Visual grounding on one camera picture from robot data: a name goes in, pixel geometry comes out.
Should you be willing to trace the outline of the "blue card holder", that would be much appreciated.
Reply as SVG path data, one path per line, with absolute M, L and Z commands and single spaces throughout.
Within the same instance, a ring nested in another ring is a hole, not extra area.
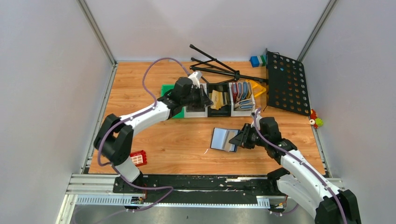
M 229 143 L 229 141 L 239 134 L 239 132 L 240 130 L 238 129 L 224 129 L 215 127 L 212 132 L 210 148 L 235 153 L 237 151 L 237 146 L 235 144 Z

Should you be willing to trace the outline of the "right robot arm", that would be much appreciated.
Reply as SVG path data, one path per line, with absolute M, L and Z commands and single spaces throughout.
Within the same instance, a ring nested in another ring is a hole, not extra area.
M 317 224 L 360 224 L 357 198 L 323 177 L 298 148 L 283 138 L 273 117 L 258 116 L 229 140 L 238 147 L 263 147 L 281 168 L 268 173 L 275 189 L 292 197 Z

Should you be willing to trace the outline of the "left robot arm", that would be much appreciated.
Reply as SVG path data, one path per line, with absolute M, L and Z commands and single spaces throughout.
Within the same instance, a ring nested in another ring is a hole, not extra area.
M 184 107 L 206 108 L 213 105 L 203 86 L 191 78 L 179 78 L 173 89 L 153 104 L 130 115 L 108 115 L 102 123 L 93 146 L 99 156 L 105 156 L 114 169 L 127 181 L 134 182 L 141 171 L 130 157 L 133 138 L 154 124 L 169 120 Z

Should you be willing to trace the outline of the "black cards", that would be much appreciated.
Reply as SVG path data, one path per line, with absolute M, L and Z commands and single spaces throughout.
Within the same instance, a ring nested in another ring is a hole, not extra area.
M 187 112 L 205 112 L 205 107 L 202 105 L 189 105 L 186 107 Z

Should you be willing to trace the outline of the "gold cards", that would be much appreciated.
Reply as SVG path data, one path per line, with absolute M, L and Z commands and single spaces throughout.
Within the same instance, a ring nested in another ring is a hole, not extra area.
M 211 106 L 214 110 L 220 110 L 221 107 L 228 105 L 228 93 L 220 91 L 212 91 L 211 98 L 213 105 Z

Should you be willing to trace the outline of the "white bin with black cards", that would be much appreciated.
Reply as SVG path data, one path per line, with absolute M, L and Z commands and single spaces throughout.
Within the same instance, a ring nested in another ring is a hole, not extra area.
M 192 97 L 192 89 L 196 88 L 195 86 L 193 86 L 190 89 L 190 92 L 188 93 L 186 100 L 187 102 L 190 104 L 191 101 L 191 97 Z M 184 117 L 185 118 L 200 118 L 200 117 L 206 117 L 207 116 L 207 108 L 205 108 L 205 112 L 187 112 L 186 111 L 186 107 L 188 106 L 186 105 L 184 108 Z

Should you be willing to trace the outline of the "white bin with card holders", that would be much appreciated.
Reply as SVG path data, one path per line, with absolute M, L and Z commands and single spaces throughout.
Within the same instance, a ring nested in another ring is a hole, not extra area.
M 231 117 L 250 116 L 255 110 L 255 97 L 251 84 L 244 82 L 231 82 L 228 84 L 231 97 Z

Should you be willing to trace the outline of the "black music stand tripod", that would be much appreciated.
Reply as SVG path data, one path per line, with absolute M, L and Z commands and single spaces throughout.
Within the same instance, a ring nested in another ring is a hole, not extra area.
M 253 81 L 259 82 L 261 84 L 269 83 L 269 80 L 267 78 L 252 77 L 252 76 L 246 76 L 246 75 L 241 74 L 239 70 L 235 70 L 235 69 L 231 68 L 230 66 L 219 61 L 217 58 L 215 58 L 215 57 L 205 53 L 204 51 L 200 50 L 199 48 L 195 47 L 193 44 L 190 44 L 189 47 L 191 49 L 197 51 L 198 53 L 206 56 L 207 58 L 209 58 L 209 60 L 207 60 L 207 61 L 201 61 L 194 57 L 191 57 L 191 61 L 196 62 L 196 64 L 191 65 L 190 70 L 209 72 L 209 73 L 213 73 L 213 74 L 231 77 L 232 79 L 228 80 L 228 82 L 239 81 L 242 78 L 242 79 L 253 80 Z

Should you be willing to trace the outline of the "green bin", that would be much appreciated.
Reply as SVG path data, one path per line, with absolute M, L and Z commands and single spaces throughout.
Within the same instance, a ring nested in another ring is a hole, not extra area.
M 171 90 L 174 88 L 173 84 L 163 84 L 161 86 L 161 96 L 170 95 Z M 184 108 L 182 108 L 181 112 L 176 114 L 173 119 L 183 119 L 184 118 Z

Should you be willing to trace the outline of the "yellow triangle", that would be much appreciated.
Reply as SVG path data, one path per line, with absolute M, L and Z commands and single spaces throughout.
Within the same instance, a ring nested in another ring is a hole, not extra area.
M 246 80 L 246 82 L 248 85 L 248 94 L 247 94 L 248 98 L 258 98 L 267 91 L 267 89 L 264 86 L 262 86 L 256 81 Z

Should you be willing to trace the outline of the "black perforated stand plate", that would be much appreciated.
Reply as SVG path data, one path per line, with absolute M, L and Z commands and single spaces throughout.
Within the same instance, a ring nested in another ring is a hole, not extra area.
M 267 105 L 310 116 L 305 69 L 302 62 L 278 52 L 266 52 Z

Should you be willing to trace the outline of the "blue green white blocks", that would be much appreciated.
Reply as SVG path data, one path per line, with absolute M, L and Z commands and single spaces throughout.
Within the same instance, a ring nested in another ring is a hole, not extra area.
M 267 56 L 266 55 L 252 56 L 250 57 L 249 61 L 253 68 L 265 67 L 267 65 Z

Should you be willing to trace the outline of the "colourful small toy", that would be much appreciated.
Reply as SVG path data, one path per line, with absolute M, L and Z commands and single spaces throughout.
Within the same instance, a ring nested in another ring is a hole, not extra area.
M 311 114 L 309 115 L 309 122 L 310 125 L 313 126 L 315 129 L 324 125 L 324 122 L 321 118 L 319 118 L 314 109 L 311 109 Z

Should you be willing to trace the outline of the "red toy block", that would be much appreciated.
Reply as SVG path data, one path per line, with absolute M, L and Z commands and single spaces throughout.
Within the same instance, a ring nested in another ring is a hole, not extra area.
M 147 155 L 144 150 L 132 152 L 130 154 L 131 161 L 137 167 L 147 165 Z

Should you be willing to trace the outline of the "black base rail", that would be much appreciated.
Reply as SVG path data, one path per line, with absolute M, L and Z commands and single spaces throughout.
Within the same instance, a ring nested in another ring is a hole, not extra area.
M 141 175 L 135 182 L 138 189 L 120 177 L 115 178 L 113 193 L 141 194 L 152 203 L 173 187 L 162 203 L 173 204 L 256 204 L 260 197 L 272 199 L 273 204 L 290 199 L 281 193 L 274 180 L 266 175 Z

